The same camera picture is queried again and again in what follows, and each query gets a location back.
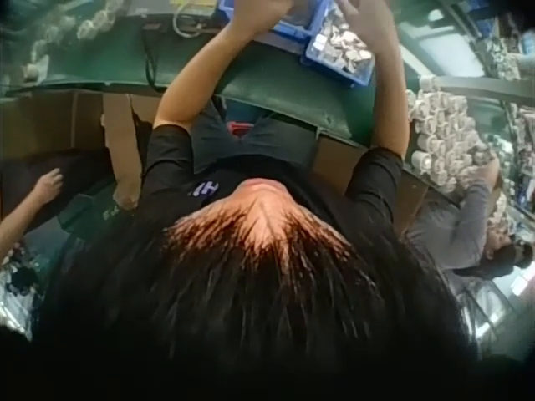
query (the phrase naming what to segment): gray shirt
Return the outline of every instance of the gray shirt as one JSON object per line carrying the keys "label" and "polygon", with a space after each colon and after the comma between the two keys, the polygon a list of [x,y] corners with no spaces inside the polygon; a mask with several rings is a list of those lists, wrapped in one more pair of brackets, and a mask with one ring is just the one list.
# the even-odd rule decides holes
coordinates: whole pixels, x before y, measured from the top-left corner
{"label": "gray shirt", "polygon": [[477,266],[487,239],[490,197],[488,184],[477,180],[466,190],[460,207],[447,202],[424,205],[407,233],[408,240],[441,270]]}

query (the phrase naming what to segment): blue plastic bin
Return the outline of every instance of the blue plastic bin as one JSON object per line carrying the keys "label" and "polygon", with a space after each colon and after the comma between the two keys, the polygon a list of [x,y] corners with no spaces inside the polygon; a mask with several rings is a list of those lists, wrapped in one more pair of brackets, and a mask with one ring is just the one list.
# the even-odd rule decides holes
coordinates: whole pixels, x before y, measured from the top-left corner
{"label": "blue plastic bin", "polygon": [[[330,0],[309,0],[314,3],[314,6],[310,8],[310,13],[302,18],[303,24],[296,25],[298,21],[295,19],[296,15],[288,15],[285,21],[273,28],[273,31],[279,33],[287,38],[304,42],[310,39],[314,34],[313,27],[317,25],[318,16],[324,14],[325,8],[330,3]],[[234,12],[234,0],[220,0],[218,8],[227,15],[230,20]]]}
{"label": "blue plastic bin", "polygon": [[320,18],[316,18],[314,21],[314,26],[312,30],[314,32],[310,43],[307,46],[306,52],[302,57],[301,61],[304,65],[323,71],[326,74],[332,75],[338,79],[341,79],[349,86],[354,87],[356,85],[368,86],[371,80],[371,76],[374,72],[375,62],[373,59],[370,60],[369,65],[363,71],[359,71],[358,75],[351,74],[350,72],[344,71],[342,69],[337,69],[332,64],[325,63],[323,60],[318,58],[319,50],[317,50],[314,45],[314,40],[316,36],[321,33],[322,26],[324,25],[324,19],[328,15],[332,7],[337,7],[336,3],[333,0],[328,0],[325,4],[323,13]]}

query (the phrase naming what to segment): t-shirt logo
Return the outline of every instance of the t-shirt logo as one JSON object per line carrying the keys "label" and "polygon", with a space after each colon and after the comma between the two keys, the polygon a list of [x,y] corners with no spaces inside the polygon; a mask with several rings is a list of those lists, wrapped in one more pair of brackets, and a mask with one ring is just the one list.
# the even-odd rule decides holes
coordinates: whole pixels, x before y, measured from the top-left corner
{"label": "t-shirt logo", "polygon": [[217,192],[219,189],[219,184],[213,181],[203,182],[195,190],[190,193],[190,196],[197,198],[199,196],[210,196]]}

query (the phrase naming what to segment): black hair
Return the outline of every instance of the black hair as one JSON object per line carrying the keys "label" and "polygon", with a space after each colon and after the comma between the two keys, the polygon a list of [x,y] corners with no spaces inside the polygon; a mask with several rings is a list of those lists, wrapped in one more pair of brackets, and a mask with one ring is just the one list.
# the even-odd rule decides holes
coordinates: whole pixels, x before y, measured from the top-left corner
{"label": "black hair", "polygon": [[32,324],[33,370],[220,395],[465,383],[476,355],[456,299],[390,227],[349,244],[289,217],[287,240],[255,248],[240,214],[170,230],[190,207],[154,196],[59,271]]}

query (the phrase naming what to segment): wire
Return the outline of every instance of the wire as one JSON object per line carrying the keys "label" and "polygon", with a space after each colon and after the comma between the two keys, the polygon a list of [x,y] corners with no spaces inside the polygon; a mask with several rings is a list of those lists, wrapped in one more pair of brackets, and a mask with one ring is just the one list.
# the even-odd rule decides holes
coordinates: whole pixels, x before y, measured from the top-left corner
{"label": "wire", "polygon": [[[141,29],[141,43],[143,44],[143,51],[145,52],[145,77],[149,86],[156,92],[162,94],[166,90],[158,87],[156,84],[156,75],[158,74],[158,58],[155,58],[152,52],[153,46],[151,46],[149,43],[149,39],[147,37],[148,32],[149,31],[147,29]],[[164,30],[162,28],[159,28],[158,31],[155,32],[156,44],[161,43],[159,39],[161,38],[163,32]]]}
{"label": "wire", "polygon": [[200,36],[201,29],[202,29],[201,23],[197,23],[196,25],[197,32],[194,32],[194,33],[184,32],[178,27],[178,18],[180,17],[184,9],[191,4],[191,2],[192,0],[184,0],[184,2],[180,6],[178,6],[178,8],[176,9],[175,13],[173,14],[173,19],[172,19],[173,30],[175,31],[175,33],[186,39],[192,39],[192,38],[196,38],[197,36]]}

